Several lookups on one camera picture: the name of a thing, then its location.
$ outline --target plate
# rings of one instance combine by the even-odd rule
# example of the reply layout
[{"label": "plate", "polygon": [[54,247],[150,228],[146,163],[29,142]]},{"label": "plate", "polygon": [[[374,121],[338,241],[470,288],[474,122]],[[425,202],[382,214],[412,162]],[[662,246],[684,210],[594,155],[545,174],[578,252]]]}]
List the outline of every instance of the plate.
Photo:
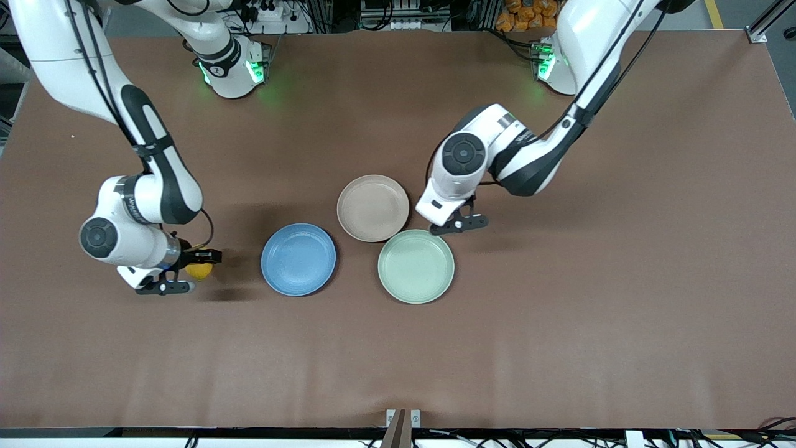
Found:
[{"label": "plate", "polygon": [[277,293],[312,294],[329,281],[337,264],[332,238],[318,226],[296,223],[276,231],[265,243],[260,268]]},{"label": "plate", "polygon": [[455,264],[446,242],[426,230],[405,230],[379,254],[379,280],[391,296],[424,304],[442,296],[453,281]]},{"label": "plate", "polygon": [[365,175],[349,183],[338,198],[343,230],[364,242],[380,242],[400,232],[409,217],[409,197],[383,175]]}]

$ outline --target green plate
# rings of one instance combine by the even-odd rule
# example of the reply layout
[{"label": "green plate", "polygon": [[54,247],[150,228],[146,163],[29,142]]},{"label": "green plate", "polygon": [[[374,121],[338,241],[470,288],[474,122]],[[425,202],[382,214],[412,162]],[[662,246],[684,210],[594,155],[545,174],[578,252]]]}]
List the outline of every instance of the green plate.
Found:
[{"label": "green plate", "polygon": [[405,230],[392,237],[379,254],[379,279],[399,301],[424,304],[451,286],[453,253],[445,241],[426,230]]}]

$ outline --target metal frame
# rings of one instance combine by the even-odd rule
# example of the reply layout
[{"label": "metal frame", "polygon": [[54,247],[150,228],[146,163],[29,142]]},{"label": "metal frame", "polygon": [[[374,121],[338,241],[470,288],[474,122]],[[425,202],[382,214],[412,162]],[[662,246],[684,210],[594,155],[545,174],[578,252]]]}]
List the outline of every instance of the metal frame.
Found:
[{"label": "metal frame", "polygon": [[762,44],[768,42],[766,30],[795,3],[796,0],[775,0],[771,6],[760,14],[760,17],[756,18],[751,25],[746,26],[745,30],[749,43]]}]

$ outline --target pile of orange objects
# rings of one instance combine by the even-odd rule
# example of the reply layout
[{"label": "pile of orange objects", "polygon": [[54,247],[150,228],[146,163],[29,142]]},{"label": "pile of orange objects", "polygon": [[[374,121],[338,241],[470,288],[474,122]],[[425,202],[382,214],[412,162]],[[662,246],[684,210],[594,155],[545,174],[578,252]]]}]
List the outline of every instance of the pile of orange objects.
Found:
[{"label": "pile of orange objects", "polygon": [[556,14],[556,0],[505,0],[505,9],[497,16],[495,29],[508,33],[541,26],[555,28]]}]

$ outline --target plate rim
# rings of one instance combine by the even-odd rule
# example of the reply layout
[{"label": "plate rim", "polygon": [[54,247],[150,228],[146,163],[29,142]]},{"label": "plate rim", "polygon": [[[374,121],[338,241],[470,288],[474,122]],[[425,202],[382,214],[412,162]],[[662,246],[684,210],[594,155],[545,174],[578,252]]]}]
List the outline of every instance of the plate rim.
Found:
[{"label": "plate rim", "polygon": [[[360,237],[358,237],[357,235],[353,234],[353,233],[352,233],[352,232],[351,232],[349,229],[347,229],[347,228],[345,227],[345,225],[343,225],[343,220],[342,220],[343,213],[341,213],[341,206],[342,206],[342,202],[343,202],[343,195],[344,195],[344,194],[345,194],[347,191],[349,191],[349,189],[350,189],[350,188],[351,188],[351,187],[352,187],[352,186],[353,186],[355,183],[357,183],[357,182],[363,182],[363,181],[364,181],[364,179],[368,179],[368,178],[371,178],[371,179],[379,179],[379,180],[386,180],[387,182],[382,182],[382,184],[383,184],[383,185],[384,185],[384,184],[388,184],[388,185],[389,185],[389,184],[392,184],[392,185],[389,185],[389,186],[390,186],[390,187],[392,187],[392,189],[393,189],[394,191],[399,191],[399,192],[400,192],[400,196],[401,196],[401,198],[402,198],[402,201],[401,201],[401,202],[402,202],[402,203],[403,203],[403,204],[406,206],[406,218],[404,218],[404,221],[403,221],[403,223],[401,224],[401,227],[398,229],[398,231],[397,231],[397,232],[395,232],[394,234],[392,234],[392,235],[390,235],[390,236],[386,237],[386,238],[377,239],[377,240],[373,240],[373,239],[364,239],[364,238],[360,238]],[[356,239],[356,240],[358,240],[358,241],[361,241],[361,242],[382,242],[382,241],[387,241],[387,240],[389,240],[390,238],[394,238],[394,237],[395,237],[397,234],[399,234],[399,233],[400,233],[401,229],[403,229],[403,228],[404,228],[404,226],[406,225],[406,221],[409,219],[409,214],[412,212],[412,205],[411,205],[411,203],[409,202],[409,194],[406,192],[406,189],[404,189],[404,187],[403,187],[403,186],[402,186],[402,185],[401,185],[401,184],[400,184],[398,181],[396,181],[395,179],[393,179],[393,178],[391,178],[391,177],[389,177],[389,176],[385,176],[385,175],[373,175],[373,174],[371,174],[371,175],[361,175],[361,176],[359,176],[358,178],[356,178],[356,179],[352,180],[351,182],[349,182],[348,184],[346,184],[346,185],[345,185],[345,187],[343,187],[342,191],[340,191],[340,194],[338,195],[338,204],[337,204],[337,207],[336,207],[336,211],[337,211],[337,215],[338,215],[338,223],[340,224],[340,227],[341,227],[341,228],[343,229],[343,231],[345,231],[345,232],[346,232],[346,233],[347,233],[347,234],[348,234],[348,235],[349,235],[351,238],[354,238],[354,239]]]},{"label": "plate rim", "polygon": [[[437,294],[436,296],[432,297],[431,299],[427,299],[425,301],[417,301],[417,302],[415,302],[415,301],[406,301],[404,299],[401,299],[400,297],[397,297],[396,294],[393,293],[393,291],[390,291],[390,289],[387,288],[387,285],[384,282],[384,274],[383,274],[381,266],[384,263],[384,258],[385,258],[384,254],[388,250],[388,247],[390,246],[390,243],[393,240],[395,240],[395,238],[398,238],[402,234],[414,234],[414,235],[418,235],[419,236],[419,235],[421,235],[421,233],[423,235],[426,235],[426,236],[423,237],[424,239],[426,239],[427,241],[431,242],[432,244],[434,244],[435,246],[437,246],[441,250],[442,250],[442,247],[444,247],[444,250],[442,250],[442,251],[444,252],[445,257],[446,258],[450,258],[450,260],[451,260],[451,275],[450,275],[450,278],[447,280],[447,283],[445,284],[445,287],[443,288],[442,292]],[[396,300],[401,301],[401,302],[403,302],[405,304],[408,304],[408,305],[422,305],[422,304],[426,304],[426,303],[429,303],[429,302],[432,302],[432,301],[435,301],[435,300],[439,299],[451,287],[451,285],[453,284],[453,279],[456,276],[456,258],[453,255],[453,250],[451,249],[451,247],[441,237],[429,234],[427,230],[409,229],[409,230],[404,230],[402,232],[398,232],[394,237],[390,238],[390,240],[387,241],[386,244],[384,244],[384,247],[381,248],[381,251],[379,252],[379,260],[377,262],[377,272],[378,272],[378,275],[379,275],[379,282],[381,283],[382,288],[384,288],[384,290],[387,291],[387,293],[390,296],[392,296]]]},{"label": "plate rim", "polygon": [[[326,279],[324,279],[324,281],[321,283],[321,285],[320,285],[320,286],[318,286],[317,288],[315,288],[315,289],[313,289],[313,290],[311,290],[311,291],[309,291],[309,292],[307,292],[307,293],[299,293],[299,294],[296,294],[296,293],[286,293],[286,292],[284,292],[283,290],[280,290],[280,289],[276,288],[276,287],[275,287],[275,286],[274,286],[274,285],[273,285],[273,284],[272,284],[272,283],[271,283],[271,282],[268,280],[268,276],[267,276],[267,275],[266,275],[266,273],[265,273],[265,263],[263,263],[263,262],[265,261],[265,259],[266,259],[266,258],[265,258],[265,255],[266,255],[266,249],[268,248],[268,243],[270,243],[270,242],[271,242],[271,240],[273,240],[273,238],[274,238],[274,237],[275,237],[275,236],[276,236],[276,235],[277,235],[279,232],[282,232],[283,230],[285,230],[285,231],[287,232],[287,230],[286,230],[286,229],[290,229],[291,227],[294,227],[294,226],[309,226],[311,229],[315,230],[316,232],[320,231],[320,233],[321,233],[322,235],[324,235],[324,236],[326,237],[326,239],[328,240],[329,247],[331,248],[330,255],[331,255],[331,260],[332,260],[332,263],[331,263],[331,267],[330,267],[329,275],[328,275],[328,276],[326,276]],[[270,236],[270,237],[268,237],[268,240],[267,240],[267,241],[265,242],[265,244],[263,245],[263,251],[262,251],[262,253],[261,253],[261,254],[260,254],[260,256],[259,256],[259,270],[260,270],[260,273],[262,274],[262,276],[263,276],[263,279],[265,280],[265,282],[268,284],[268,286],[270,286],[270,287],[271,287],[271,289],[273,289],[273,290],[274,290],[274,291],[276,291],[277,293],[279,293],[279,294],[282,294],[283,296],[288,296],[288,297],[303,297],[303,296],[307,296],[307,295],[309,295],[309,294],[312,294],[312,293],[314,293],[314,292],[318,291],[319,289],[323,288],[324,286],[326,286],[326,283],[328,283],[328,282],[329,282],[329,279],[332,277],[332,275],[334,275],[334,270],[335,270],[335,268],[337,268],[337,265],[338,265],[338,249],[337,249],[337,247],[335,247],[335,245],[334,245],[334,240],[332,239],[332,236],[329,234],[329,232],[325,231],[325,230],[324,230],[323,228],[321,228],[320,226],[316,226],[315,224],[312,224],[312,223],[310,223],[310,222],[293,222],[293,223],[291,223],[291,224],[288,224],[288,225],[286,225],[286,226],[284,226],[284,227],[282,227],[282,228],[278,229],[276,232],[274,232],[273,234],[271,234],[271,236]]]}]

